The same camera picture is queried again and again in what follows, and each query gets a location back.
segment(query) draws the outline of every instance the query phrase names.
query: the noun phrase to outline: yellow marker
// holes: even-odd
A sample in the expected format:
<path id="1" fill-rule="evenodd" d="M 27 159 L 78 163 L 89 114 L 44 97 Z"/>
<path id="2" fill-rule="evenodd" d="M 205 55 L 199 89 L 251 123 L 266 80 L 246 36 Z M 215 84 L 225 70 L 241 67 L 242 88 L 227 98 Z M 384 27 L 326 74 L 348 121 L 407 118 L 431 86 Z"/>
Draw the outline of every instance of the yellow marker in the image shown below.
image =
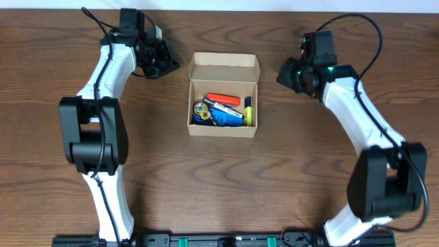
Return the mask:
<path id="1" fill-rule="evenodd" d="M 244 100 L 245 112 L 244 112 L 244 126 L 253 126 L 253 117 L 252 117 L 252 98 L 250 96 L 246 97 Z"/>

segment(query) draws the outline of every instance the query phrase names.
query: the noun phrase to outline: green connector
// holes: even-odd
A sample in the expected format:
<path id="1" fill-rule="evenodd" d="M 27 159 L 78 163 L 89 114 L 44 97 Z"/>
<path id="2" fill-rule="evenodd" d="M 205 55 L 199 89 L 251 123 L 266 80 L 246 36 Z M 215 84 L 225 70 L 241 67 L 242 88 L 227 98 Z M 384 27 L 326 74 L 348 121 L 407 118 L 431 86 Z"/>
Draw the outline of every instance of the green connector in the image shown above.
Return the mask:
<path id="1" fill-rule="evenodd" d="M 188 246 L 187 238 L 179 239 L 178 240 L 178 247 L 187 247 L 187 246 Z"/>
<path id="2" fill-rule="evenodd" d="M 269 237 L 267 238 L 268 247 L 277 247 L 276 238 L 275 237 Z"/>

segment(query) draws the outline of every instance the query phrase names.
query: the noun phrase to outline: brown cardboard box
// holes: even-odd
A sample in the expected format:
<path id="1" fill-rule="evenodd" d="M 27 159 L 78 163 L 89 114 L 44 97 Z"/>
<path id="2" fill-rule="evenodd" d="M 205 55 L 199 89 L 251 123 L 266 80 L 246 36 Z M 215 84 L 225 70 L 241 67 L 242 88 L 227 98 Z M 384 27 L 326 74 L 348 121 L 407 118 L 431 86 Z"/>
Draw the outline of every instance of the brown cardboard box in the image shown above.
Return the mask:
<path id="1" fill-rule="evenodd" d="M 259 62 L 252 54 L 214 54 L 195 52 L 189 63 L 189 112 L 187 128 L 190 135 L 210 137 L 253 138 L 258 127 Z M 241 98 L 235 110 L 244 114 L 244 99 L 252 97 L 253 127 L 215 127 L 192 124 L 193 104 L 207 93 Z"/>

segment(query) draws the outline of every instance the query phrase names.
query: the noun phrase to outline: robotic arm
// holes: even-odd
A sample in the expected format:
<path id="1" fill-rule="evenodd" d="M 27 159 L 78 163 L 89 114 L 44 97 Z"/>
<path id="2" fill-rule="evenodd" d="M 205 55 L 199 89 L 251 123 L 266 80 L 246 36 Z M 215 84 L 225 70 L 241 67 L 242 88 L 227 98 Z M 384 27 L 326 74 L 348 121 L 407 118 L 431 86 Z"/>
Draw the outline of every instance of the robotic arm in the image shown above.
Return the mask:
<path id="1" fill-rule="evenodd" d="M 385 136 L 359 103 L 361 98 L 380 126 L 411 157 L 424 178 L 427 152 L 420 143 L 409 144 L 379 114 L 358 82 L 350 65 L 337 65 L 332 33 L 314 32 L 302 39 L 302 58 L 289 58 L 281 69 L 278 82 L 319 99 L 338 118 L 359 156 L 348 185 L 348 204 L 324 225 L 330 246 L 358 242 L 374 225 L 385 225 L 420 206 L 421 188 L 415 174 L 401 158 L 397 148 Z M 387 178 L 387 168 L 398 171 Z"/>
<path id="2" fill-rule="evenodd" d="M 67 160 L 76 164 L 77 171 L 83 173 L 90 187 L 99 217 L 99 238 L 107 242 L 128 241 L 134 228 L 123 187 L 128 136 L 119 100 L 126 81 L 136 67 L 142 68 L 145 77 L 150 79 L 179 67 L 169 45 L 161 39 L 160 29 L 152 22 L 152 31 L 145 32 L 144 20 L 144 13 L 138 10 L 121 10 L 119 28 L 113 28 L 108 34 L 110 39 L 104 37 L 100 42 L 101 56 L 90 80 L 77 97 L 63 97 L 59 106 Z M 105 67 L 110 46 L 112 60 Z M 94 86 L 100 73 L 100 109 L 97 109 Z M 106 147 L 102 168 L 92 178 L 101 152 L 102 133 L 82 130 L 80 125 L 99 122 L 99 110 Z"/>
<path id="3" fill-rule="evenodd" d="M 420 207 L 422 189 L 418 177 L 401 158 L 403 150 L 420 174 L 425 174 L 427 152 L 420 143 L 406 143 L 379 114 L 365 94 L 358 75 L 350 65 L 338 65 L 333 52 L 332 34 L 314 32 L 302 40 L 302 58 L 289 58 L 281 69 L 278 82 L 319 99 L 339 119 L 359 158 L 348 184 L 348 204 L 324 224 L 321 234 L 282 232 L 280 235 L 179 235 L 151 234 L 136 236 L 134 218 L 128 210 L 123 187 L 123 164 L 128 157 L 128 136 L 123 123 L 119 99 L 129 75 L 142 68 L 146 78 L 155 79 L 177 69 L 167 43 L 153 24 L 144 32 L 144 15 L 122 9 L 120 26 L 101 40 L 101 57 L 87 85 L 77 97 L 63 97 L 60 118 L 64 150 L 70 163 L 90 187 L 99 217 L 99 235 L 94 237 L 56 237 L 53 247 L 148 246 L 148 247 L 327 247 L 327 246 L 394 246 L 391 233 L 370 233 L 404 213 Z M 112 46 L 112 60 L 105 69 Z M 99 83 L 98 106 L 94 85 Z M 383 136 L 374 119 L 394 141 Z M 81 124 L 99 121 L 105 131 L 81 129 Z M 98 168 L 101 140 L 105 133 L 102 167 Z M 397 170 L 387 177 L 387 169 Z"/>

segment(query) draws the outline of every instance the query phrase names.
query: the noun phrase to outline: white wall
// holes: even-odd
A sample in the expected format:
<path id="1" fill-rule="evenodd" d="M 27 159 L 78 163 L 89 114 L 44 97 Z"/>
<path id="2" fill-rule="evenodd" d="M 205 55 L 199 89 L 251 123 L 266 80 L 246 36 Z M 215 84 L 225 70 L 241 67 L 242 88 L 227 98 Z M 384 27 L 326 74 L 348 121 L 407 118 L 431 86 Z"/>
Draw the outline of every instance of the white wall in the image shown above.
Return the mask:
<path id="1" fill-rule="evenodd" d="M 439 0 L 0 0 L 0 8 L 439 13 Z"/>

